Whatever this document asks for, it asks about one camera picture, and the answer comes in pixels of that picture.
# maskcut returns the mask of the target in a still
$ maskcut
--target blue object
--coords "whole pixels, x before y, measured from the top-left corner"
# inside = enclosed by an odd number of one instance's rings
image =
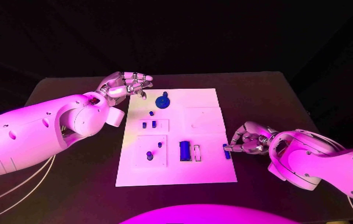
[[[168,98],[168,92],[163,92],[163,96],[161,96],[156,99],[156,106],[158,106],[158,108],[165,109],[165,108],[168,108],[169,104],[171,104],[171,100]]]
[[[153,160],[153,153],[149,151],[146,154],[148,154],[148,159],[152,161]]]
[[[189,141],[181,142],[181,161],[192,161]]]
[[[227,159],[231,159],[231,153],[225,151]]]

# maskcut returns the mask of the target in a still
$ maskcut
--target white platform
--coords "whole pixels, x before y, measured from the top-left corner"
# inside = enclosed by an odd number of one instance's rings
[[[171,106],[159,109],[155,102],[165,91]],[[136,95],[130,98],[116,186],[237,182],[234,163],[225,158],[228,141],[217,90],[148,89],[146,93],[148,100]],[[192,161],[181,161],[181,141],[191,142]],[[194,145],[201,147],[199,162]],[[152,161],[148,151],[155,155]]]

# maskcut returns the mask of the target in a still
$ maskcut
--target white robotic arm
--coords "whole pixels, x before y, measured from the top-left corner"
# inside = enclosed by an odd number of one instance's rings
[[[125,112],[114,108],[127,95],[146,99],[153,77],[116,72],[97,91],[71,95],[0,115],[0,175],[41,163],[77,141],[93,136],[104,123],[120,126]]]
[[[237,144],[243,137],[244,144]],[[248,121],[237,130],[227,151],[270,154],[269,170],[300,188],[315,190],[325,179],[353,197],[353,150],[306,130],[279,132]]]

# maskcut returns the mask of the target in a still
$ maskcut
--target black background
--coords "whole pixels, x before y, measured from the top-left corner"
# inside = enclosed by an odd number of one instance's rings
[[[282,71],[352,145],[353,0],[0,0],[0,111],[45,77]]]

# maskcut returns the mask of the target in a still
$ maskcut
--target table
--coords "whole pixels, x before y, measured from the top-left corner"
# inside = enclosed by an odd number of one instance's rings
[[[101,79],[44,79],[27,105],[84,94],[96,90]],[[319,131],[280,72],[159,75],[153,84],[155,89],[217,88],[228,139],[248,120],[279,131]],[[119,108],[127,112],[129,99]],[[300,189],[270,173],[270,158],[260,155],[233,155],[238,183],[116,187],[125,126],[126,119],[119,128],[106,125],[58,154],[38,190],[0,216],[2,223],[119,223],[182,204],[244,206],[300,222],[353,219],[346,195],[328,182],[315,191]],[[41,165],[0,176],[0,191],[18,185]],[[32,190],[42,175],[2,199],[2,210]]]

